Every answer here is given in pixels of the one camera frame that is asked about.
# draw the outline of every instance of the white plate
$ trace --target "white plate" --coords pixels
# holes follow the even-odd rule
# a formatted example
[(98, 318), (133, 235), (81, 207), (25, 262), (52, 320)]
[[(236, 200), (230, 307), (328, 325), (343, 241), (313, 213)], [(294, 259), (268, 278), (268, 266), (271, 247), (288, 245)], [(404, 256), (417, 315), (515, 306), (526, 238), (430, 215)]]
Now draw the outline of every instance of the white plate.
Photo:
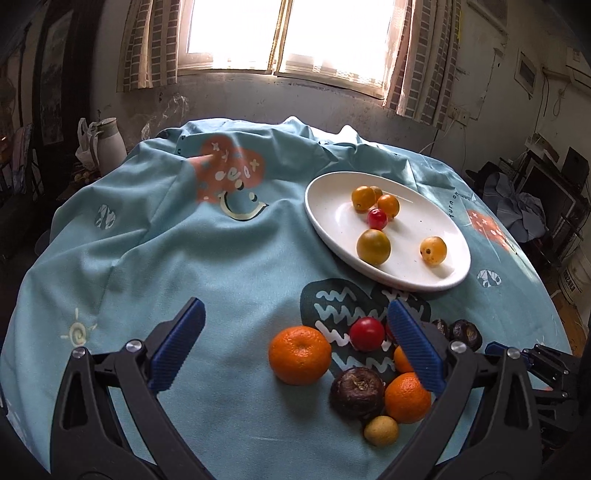
[[(377, 186), (400, 201), (400, 213), (384, 228), (392, 244), (385, 263), (373, 267), (357, 256), (359, 236), (367, 230), (367, 213), (357, 213), (351, 192)], [(385, 285), (408, 291), (439, 291), (455, 287), (470, 269), (470, 249), (460, 229), (437, 205), (414, 190), (376, 175), (354, 171), (327, 173), (306, 188), (306, 213), (326, 245), (355, 270)], [(447, 257), (428, 267), (419, 252), (425, 237), (440, 236)]]

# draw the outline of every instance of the blue gripper pad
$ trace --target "blue gripper pad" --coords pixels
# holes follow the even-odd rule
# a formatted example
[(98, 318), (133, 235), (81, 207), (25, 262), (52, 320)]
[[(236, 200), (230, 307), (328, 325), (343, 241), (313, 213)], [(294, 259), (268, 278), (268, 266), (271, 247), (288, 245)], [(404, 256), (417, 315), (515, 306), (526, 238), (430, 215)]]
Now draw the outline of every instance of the blue gripper pad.
[(205, 305), (193, 299), (152, 357), (148, 388), (154, 394), (168, 390), (173, 384), (204, 326)]
[(437, 397), (441, 395), (446, 386), (443, 360), (399, 300), (390, 302), (388, 306), (388, 326), (402, 346), (421, 385)]

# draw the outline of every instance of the wall switch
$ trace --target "wall switch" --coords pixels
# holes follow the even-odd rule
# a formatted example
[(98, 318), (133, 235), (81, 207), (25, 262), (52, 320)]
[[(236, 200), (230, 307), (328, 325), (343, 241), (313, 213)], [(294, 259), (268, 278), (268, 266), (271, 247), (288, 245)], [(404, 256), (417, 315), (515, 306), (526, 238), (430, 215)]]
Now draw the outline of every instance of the wall switch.
[(470, 119), (470, 112), (462, 107), (450, 104), (447, 108), (447, 116), (453, 118), (456, 122), (467, 126)]

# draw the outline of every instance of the sunlight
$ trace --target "sunlight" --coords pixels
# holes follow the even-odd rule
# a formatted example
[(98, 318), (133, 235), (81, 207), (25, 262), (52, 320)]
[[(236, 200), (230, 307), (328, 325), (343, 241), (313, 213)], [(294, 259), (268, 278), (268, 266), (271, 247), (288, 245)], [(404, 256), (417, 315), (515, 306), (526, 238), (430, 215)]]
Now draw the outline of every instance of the sunlight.
[(381, 85), (394, 0), (294, 0), (280, 71), (310, 69)]
[(188, 53), (207, 53), (210, 68), (267, 69), (281, 0), (197, 0)]

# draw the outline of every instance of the blue cloth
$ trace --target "blue cloth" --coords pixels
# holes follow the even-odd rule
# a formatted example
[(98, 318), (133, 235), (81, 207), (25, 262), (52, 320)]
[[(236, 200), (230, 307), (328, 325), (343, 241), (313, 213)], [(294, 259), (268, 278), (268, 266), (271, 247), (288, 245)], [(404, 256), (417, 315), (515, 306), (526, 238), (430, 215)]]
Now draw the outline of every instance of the blue cloth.
[(527, 192), (515, 193), (513, 184), (504, 173), (489, 175), (482, 200), (520, 244), (546, 233), (544, 207), (540, 199)]
[[(200, 155), (210, 156), (193, 158)], [(382, 175), (440, 206), (470, 246), (467, 279), (446, 292), (409, 294), (332, 255), (303, 202), (312, 179), (339, 170)], [(334, 376), (353, 365), (393, 378), (391, 346), (363, 355), (335, 337), (359, 316), (385, 321), (392, 299), (423, 320), (471, 320), (485, 343), (570, 351), (530, 262), (460, 177), (432, 158), (368, 143), (350, 127), (332, 135), (290, 118), (168, 129), (76, 193), (57, 211), (51, 238), (22, 282), (0, 357), (9, 419), (46, 467), (54, 402), (74, 345), (118, 350), (172, 319), (191, 296), (205, 303), (207, 323), (159, 399), (220, 480), (373, 480), (382, 472), (417, 425), (402, 425), (393, 447), (374, 449), (357, 421), (329, 409), (327, 396)], [(319, 382), (292, 387), (273, 376), (267, 345), (302, 323), (336, 331), (333, 362)], [(444, 458), (461, 447), (477, 400)], [(121, 406), (119, 396), (115, 402)], [(129, 415), (119, 412), (134, 451), (149, 458)]]

